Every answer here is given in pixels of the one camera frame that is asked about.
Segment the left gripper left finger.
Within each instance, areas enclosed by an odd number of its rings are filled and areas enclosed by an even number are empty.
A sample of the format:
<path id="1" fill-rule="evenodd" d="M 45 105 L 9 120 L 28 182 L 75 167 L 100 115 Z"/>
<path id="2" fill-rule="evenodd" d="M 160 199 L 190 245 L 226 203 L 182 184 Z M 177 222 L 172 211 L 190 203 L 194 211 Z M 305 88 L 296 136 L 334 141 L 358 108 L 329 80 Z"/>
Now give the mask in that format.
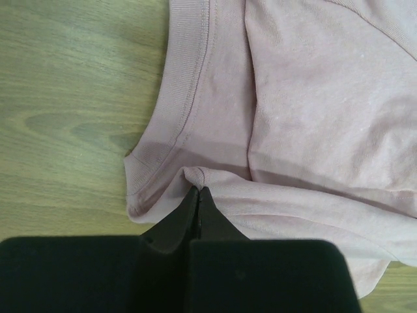
<path id="1" fill-rule="evenodd" d="M 1 243 L 2 312 L 183 312 L 199 191 L 142 235 Z"/>

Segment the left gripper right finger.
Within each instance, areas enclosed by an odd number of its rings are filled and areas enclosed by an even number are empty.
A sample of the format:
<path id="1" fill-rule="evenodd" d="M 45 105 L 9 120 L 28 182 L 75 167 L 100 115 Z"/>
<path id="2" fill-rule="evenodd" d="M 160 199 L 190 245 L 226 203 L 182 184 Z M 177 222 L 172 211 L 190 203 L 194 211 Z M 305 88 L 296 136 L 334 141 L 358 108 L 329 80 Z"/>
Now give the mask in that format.
<path id="1" fill-rule="evenodd" d="M 361 312 L 345 258 L 328 241 L 249 240 L 199 193 L 190 243 L 191 312 Z"/>

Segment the pink t shirt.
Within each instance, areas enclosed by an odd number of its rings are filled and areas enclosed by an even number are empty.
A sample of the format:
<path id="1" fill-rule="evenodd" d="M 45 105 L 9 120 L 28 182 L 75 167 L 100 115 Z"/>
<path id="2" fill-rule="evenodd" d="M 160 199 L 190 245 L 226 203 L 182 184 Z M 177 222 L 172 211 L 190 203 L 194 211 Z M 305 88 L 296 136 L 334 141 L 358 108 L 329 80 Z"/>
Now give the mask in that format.
<path id="1" fill-rule="evenodd" d="M 252 239 L 322 239 L 358 297 L 416 265 L 416 2 L 171 1 L 127 213 L 191 186 Z"/>

